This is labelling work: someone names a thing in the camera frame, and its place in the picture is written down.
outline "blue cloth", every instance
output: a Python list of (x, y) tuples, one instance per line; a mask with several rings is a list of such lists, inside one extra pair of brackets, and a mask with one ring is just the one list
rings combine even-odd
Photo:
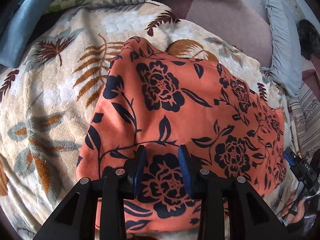
[(285, 88), (291, 97), (300, 93), (302, 60), (296, 17), (287, 0), (263, 0), (268, 11), (272, 34), (271, 78)]
[(0, 37), (0, 64), (17, 68), (26, 44), (51, 0), (25, 0)]

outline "striped fabric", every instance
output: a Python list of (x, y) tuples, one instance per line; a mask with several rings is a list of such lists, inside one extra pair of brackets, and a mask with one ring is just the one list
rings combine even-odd
[(298, 98), (290, 98), (289, 112), (296, 125), (301, 155), (311, 161), (320, 149), (320, 103), (305, 82)]

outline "metal screw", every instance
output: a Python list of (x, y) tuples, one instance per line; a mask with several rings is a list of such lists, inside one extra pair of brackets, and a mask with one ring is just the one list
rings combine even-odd
[(208, 169), (201, 169), (200, 170), (200, 173), (202, 174), (202, 175), (208, 175), (209, 174), (209, 170)]
[(116, 170), (116, 174), (117, 175), (123, 175), (125, 173), (125, 170), (124, 169), (117, 169)]
[(237, 181), (240, 183), (245, 183), (245, 177), (239, 176), (237, 177)]
[(89, 179), (87, 177), (81, 178), (80, 180), (80, 184), (84, 185), (87, 184), (89, 182)]

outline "human hand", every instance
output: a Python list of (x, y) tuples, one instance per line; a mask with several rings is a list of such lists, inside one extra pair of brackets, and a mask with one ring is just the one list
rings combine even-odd
[[(290, 204), (293, 199), (294, 199), (294, 196), (295, 196), (295, 193), (292, 193), (289, 197), (289, 199), (287, 200), (287, 202), (285, 203), (284, 206)], [(281, 213), (280, 213), (280, 216), (283, 217), (285, 216), (286, 214), (288, 214), (289, 212), (289, 209), (292, 207), (293, 203), (290, 204), (289, 206), (285, 207)], [(287, 217), (287, 221), (289, 222), (289, 224), (292, 224), (292, 223), (297, 223), (299, 222), (303, 216), (304, 216), (304, 212), (305, 212), (305, 208), (304, 208), (304, 199), (300, 200), (299, 203), (298, 203), (298, 206), (297, 206), (298, 210), (297, 210), (297, 214), (296, 215), (292, 215), (292, 214), (289, 214), (288, 217)]]

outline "blue gripper pad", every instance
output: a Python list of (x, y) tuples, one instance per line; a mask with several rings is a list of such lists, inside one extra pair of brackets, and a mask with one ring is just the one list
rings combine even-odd
[(288, 161), (290, 166), (296, 166), (295, 160), (289, 155), (290, 151), (292, 151), (290, 148), (287, 148), (283, 152), (283, 157)]
[(182, 147), (179, 146), (178, 148), (178, 160), (179, 160), (179, 165), (180, 165), (180, 170), (182, 173), (182, 179), (184, 183), (184, 188), (186, 192), (192, 196), (192, 182), (191, 182), (191, 176), (189, 172), (189, 168), (187, 165), (187, 160), (185, 158), (185, 155), (183, 153)]
[(147, 160), (147, 150), (144, 147), (141, 151), (137, 171), (133, 179), (133, 194), (136, 197), (140, 191), (140, 185), (143, 177), (144, 166)]

